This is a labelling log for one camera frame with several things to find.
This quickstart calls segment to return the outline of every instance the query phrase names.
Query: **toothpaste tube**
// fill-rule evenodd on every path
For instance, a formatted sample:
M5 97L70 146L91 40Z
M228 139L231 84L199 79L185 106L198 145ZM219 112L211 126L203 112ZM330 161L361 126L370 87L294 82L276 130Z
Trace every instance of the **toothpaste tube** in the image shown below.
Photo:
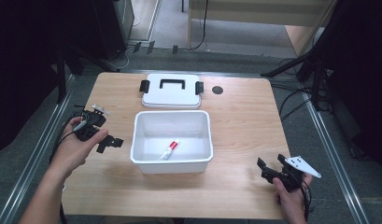
M174 149L178 146L179 139L176 139L176 141L172 142L170 146L165 150L165 152L162 154L162 156L158 159L158 161L167 161L167 159L171 156Z

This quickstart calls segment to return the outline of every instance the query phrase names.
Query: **human hand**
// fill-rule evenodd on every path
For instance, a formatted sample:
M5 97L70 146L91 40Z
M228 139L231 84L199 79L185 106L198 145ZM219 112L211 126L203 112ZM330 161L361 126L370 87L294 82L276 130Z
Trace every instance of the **human hand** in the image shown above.
M304 175L303 188L310 186L312 175ZM306 223L304 219L304 195L300 189L288 192L279 178L273 178L276 187L276 200L281 204L281 213L289 224Z
M80 141L74 133L71 133L73 126L80 121L81 117L73 118L66 125L62 135L62 138L64 136L66 138L58 146L50 164L49 170L62 179L69 177L75 169L84 164L93 147L108 136L107 130L100 130L88 141Z

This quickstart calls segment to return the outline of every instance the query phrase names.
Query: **white plastic bin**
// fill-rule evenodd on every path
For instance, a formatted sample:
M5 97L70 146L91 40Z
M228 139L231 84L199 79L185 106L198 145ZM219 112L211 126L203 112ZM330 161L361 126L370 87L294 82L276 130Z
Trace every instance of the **white plastic bin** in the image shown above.
M179 139L167 161L159 157ZM203 172L213 158L210 119L203 110L143 111L135 116L130 159L144 174Z

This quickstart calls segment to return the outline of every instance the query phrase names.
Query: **white lid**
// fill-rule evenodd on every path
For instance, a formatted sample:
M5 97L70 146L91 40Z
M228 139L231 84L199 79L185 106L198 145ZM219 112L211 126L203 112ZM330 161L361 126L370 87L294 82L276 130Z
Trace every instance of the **white lid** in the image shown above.
M149 89L142 104L148 108L197 109L201 96L196 94L196 75L149 74Z

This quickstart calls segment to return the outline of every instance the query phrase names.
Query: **black handle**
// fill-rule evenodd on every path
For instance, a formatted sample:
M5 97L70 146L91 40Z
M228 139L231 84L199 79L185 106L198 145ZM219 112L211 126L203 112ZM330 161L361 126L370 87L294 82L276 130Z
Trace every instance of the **black handle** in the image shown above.
M182 86L182 90L185 90L185 80L179 80L179 79L162 79L161 80L161 85L159 86L160 89L163 88L163 83L180 83Z

